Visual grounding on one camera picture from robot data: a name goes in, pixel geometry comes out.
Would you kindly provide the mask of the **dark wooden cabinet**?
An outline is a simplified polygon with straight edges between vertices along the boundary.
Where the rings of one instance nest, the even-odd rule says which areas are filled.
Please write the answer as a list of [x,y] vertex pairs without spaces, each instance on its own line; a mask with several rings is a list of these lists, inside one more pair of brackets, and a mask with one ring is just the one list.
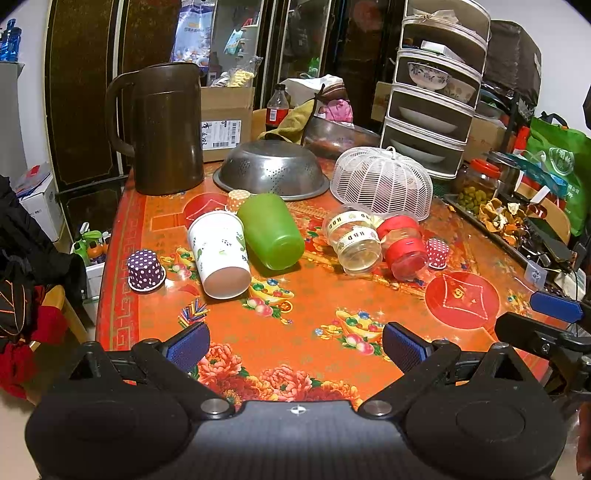
[[[235,31],[256,28],[263,58],[253,105],[277,83],[304,74],[342,78],[356,125],[379,130],[377,88],[391,82],[405,5],[401,1],[219,1],[212,20],[211,74],[233,63]],[[58,198],[66,225],[112,226],[131,161],[106,135],[108,85],[119,74],[170,58],[176,1],[54,1],[45,47],[45,108]]]

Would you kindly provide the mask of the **blue snack bag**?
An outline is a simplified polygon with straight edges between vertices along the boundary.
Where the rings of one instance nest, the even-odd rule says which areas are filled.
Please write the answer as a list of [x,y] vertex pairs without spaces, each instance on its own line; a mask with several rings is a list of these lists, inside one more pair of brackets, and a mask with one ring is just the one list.
[[215,3],[212,1],[181,2],[171,62],[192,63],[204,72],[208,70],[214,13]]

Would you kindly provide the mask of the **white mesh food cover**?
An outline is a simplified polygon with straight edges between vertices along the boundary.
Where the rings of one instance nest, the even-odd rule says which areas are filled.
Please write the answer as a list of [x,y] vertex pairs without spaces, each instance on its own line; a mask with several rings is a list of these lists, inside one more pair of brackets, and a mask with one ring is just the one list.
[[417,161],[392,147],[353,147],[335,161],[329,190],[344,204],[377,215],[407,215],[421,222],[431,212],[433,182]]

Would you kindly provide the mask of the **green shopping bag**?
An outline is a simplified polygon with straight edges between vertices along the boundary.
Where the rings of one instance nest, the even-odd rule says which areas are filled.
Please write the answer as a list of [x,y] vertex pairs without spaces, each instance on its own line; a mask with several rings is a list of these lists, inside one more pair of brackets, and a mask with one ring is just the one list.
[[571,234],[582,235],[590,214],[590,138],[557,114],[534,117],[523,155],[552,178]]

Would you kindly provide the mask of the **red patterned tablecloth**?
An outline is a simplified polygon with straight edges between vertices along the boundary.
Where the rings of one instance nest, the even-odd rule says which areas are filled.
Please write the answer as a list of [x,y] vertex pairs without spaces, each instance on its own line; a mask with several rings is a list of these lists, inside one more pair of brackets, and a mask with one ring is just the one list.
[[[96,337],[104,348],[167,339],[199,319],[211,331],[211,351],[192,375],[231,403],[359,405],[400,376],[383,350],[388,322],[428,340],[485,351],[496,339],[499,315],[532,315],[523,268],[440,200],[433,201],[422,230],[449,244],[444,270],[426,268],[408,283],[394,279],[386,266],[369,275],[346,274],[322,231],[325,216],[338,206],[330,194],[288,206],[305,244],[297,265],[273,272],[252,263],[252,282],[242,296],[211,299],[201,288],[187,227],[225,202],[211,179],[169,196],[145,196],[126,185],[98,306]],[[141,249],[154,251],[166,273],[148,293],[127,282],[127,259]]]

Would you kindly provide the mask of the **white tiered dish rack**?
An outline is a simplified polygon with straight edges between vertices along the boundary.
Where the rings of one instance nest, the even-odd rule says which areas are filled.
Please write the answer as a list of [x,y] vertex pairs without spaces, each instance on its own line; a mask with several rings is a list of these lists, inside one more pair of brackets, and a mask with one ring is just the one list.
[[381,146],[437,179],[460,170],[476,114],[491,17],[478,3],[405,3]]

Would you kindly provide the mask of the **white box on floor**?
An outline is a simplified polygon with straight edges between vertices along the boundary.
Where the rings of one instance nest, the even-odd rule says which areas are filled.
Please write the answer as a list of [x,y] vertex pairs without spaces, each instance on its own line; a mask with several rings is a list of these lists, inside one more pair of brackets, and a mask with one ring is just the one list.
[[21,205],[52,241],[59,240],[64,216],[57,201],[57,190],[48,163],[38,164],[24,173],[13,188]]

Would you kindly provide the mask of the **orange cupcake liner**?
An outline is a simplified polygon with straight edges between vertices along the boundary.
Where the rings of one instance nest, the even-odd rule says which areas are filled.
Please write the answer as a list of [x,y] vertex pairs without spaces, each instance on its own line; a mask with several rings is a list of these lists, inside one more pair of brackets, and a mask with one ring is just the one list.
[[240,207],[252,194],[247,190],[235,189],[228,192],[226,198],[225,210],[231,213],[238,213]]

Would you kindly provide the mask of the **clear cup with red ribbon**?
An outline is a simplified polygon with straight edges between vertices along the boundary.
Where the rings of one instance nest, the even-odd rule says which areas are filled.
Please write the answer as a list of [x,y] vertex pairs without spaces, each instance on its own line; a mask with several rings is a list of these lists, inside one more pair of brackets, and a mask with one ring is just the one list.
[[428,260],[418,221],[409,216],[393,216],[377,227],[377,233],[384,259],[394,278],[404,282],[413,281]]

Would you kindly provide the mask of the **cola bottle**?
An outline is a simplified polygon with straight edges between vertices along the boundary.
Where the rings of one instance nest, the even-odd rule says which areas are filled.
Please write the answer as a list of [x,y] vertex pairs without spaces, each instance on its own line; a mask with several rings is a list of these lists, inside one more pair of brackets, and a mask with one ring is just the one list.
[[287,99],[287,87],[276,84],[270,101],[266,104],[266,131],[276,129],[290,113],[290,102]]

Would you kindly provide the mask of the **tray of dried peels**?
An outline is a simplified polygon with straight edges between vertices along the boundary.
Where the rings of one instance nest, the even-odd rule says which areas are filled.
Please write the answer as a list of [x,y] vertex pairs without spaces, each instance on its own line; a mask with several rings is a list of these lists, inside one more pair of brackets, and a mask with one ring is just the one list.
[[469,209],[471,202],[459,194],[446,194],[444,201],[523,266],[531,261],[544,268],[567,268],[575,260],[562,240],[540,228],[517,203],[493,198]]

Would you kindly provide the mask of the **brown plastic pitcher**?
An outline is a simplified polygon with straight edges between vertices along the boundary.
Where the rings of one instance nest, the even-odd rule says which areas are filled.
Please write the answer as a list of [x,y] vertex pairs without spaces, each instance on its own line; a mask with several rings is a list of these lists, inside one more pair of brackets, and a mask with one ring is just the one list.
[[[163,196],[204,180],[201,143],[201,71],[192,63],[165,63],[123,73],[108,86],[105,124],[112,148],[133,160],[135,190]],[[131,141],[116,130],[120,91],[131,95]]]

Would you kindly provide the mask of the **clear cup with HBD ribbon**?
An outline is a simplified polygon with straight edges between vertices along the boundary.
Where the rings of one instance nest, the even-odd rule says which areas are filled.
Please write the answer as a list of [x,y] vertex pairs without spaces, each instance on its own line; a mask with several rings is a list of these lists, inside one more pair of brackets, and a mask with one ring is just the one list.
[[353,205],[341,205],[325,216],[322,231],[346,274],[370,274],[383,258],[374,217]]

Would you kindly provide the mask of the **white paper cup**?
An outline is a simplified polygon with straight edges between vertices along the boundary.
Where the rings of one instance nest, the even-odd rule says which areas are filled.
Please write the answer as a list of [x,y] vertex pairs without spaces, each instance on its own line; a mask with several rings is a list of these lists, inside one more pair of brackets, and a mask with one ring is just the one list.
[[187,239],[204,293],[217,300],[249,289],[249,258],[238,216],[224,210],[200,215],[189,226]]

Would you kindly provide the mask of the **red dotted cupcake liner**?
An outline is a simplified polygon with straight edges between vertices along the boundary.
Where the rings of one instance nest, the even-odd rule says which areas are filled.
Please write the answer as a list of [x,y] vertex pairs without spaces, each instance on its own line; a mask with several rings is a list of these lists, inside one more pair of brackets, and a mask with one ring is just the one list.
[[440,238],[433,237],[427,240],[425,246],[428,256],[428,266],[435,270],[445,269],[451,251],[449,244]]

